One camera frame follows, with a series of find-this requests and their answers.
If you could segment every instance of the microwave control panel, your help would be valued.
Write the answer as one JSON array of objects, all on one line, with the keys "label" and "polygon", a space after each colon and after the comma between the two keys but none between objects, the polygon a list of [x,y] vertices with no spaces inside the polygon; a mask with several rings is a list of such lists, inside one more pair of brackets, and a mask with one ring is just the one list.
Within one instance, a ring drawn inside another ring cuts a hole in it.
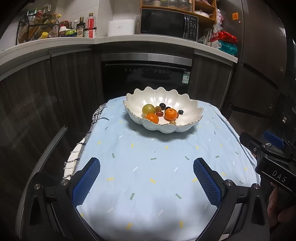
[{"label": "microwave control panel", "polygon": [[197,30],[198,30],[198,18],[194,16],[189,16],[189,27],[188,27],[188,39],[196,41],[197,40]]}]

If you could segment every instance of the blue gripper pad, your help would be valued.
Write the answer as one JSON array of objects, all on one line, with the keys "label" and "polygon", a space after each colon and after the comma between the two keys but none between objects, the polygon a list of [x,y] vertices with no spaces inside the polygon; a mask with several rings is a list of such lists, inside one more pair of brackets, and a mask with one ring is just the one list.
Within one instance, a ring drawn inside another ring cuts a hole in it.
[{"label": "blue gripper pad", "polygon": [[217,172],[212,171],[202,158],[194,161],[193,171],[210,203],[219,208],[225,194],[224,180]]},{"label": "blue gripper pad", "polygon": [[270,133],[269,131],[265,131],[263,133],[263,137],[265,140],[270,142],[272,145],[274,145],[276,148],[283,150],[285,148],[284,141],[277,137],[276,135]]},{"label": "blue gripper pad", "polygon": [[89,193],[89,190],[100,173],[100,161],[97,158],[92,157],[89,162],[92,163],[90,165],[86,164],[84,167],[86,169],[83,168],[81,171],[78,171],[84,172],[84,174],[72,191],[72,203],[74,207],[83,204],[87,194]]}]

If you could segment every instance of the refrigerator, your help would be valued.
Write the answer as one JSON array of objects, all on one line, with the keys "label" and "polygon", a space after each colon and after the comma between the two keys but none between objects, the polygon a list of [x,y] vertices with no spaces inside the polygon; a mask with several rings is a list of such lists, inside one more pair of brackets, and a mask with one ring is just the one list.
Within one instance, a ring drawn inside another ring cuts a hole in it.
[{"label": "refrigerator", "polygon": [[222,114],[238,134],[261,138],[283,85],[287,41],[285,28],[263,0],[219,0],[223,30],[238,39],[234,67]]}]

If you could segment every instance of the light blue tablecloth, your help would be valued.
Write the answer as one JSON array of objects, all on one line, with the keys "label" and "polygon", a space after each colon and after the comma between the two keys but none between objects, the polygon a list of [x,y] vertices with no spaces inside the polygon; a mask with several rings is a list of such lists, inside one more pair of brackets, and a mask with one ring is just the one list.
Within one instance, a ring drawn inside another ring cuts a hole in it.
[{"label": "light blue tablecloth", "polygon": [[77,207],[104,239],[194,240],[216,211],[193,172],[202,157],[223,179],[260,183],[256,160],[220,111],[199,101],[203,118],[183,133],[163,134],[134,123],[125,97],[110,100],[95,124],[76,171],[91,157],[101,172]]}]

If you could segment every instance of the oven door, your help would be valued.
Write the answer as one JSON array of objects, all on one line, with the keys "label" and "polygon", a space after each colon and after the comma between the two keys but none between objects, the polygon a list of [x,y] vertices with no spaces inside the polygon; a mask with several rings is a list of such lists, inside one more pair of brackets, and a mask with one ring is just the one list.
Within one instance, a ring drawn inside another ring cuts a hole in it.
[{"label": "oven door", "polygon": [[159,87],[167,91],[188,92],[192,59],[148,53],[102,54],[104,99],[133,94],[136,88],[144,90]]},{"label": "oven door", "polygon": [[189,15],[159,9],[142,9],[140,34],[188,38]]}]

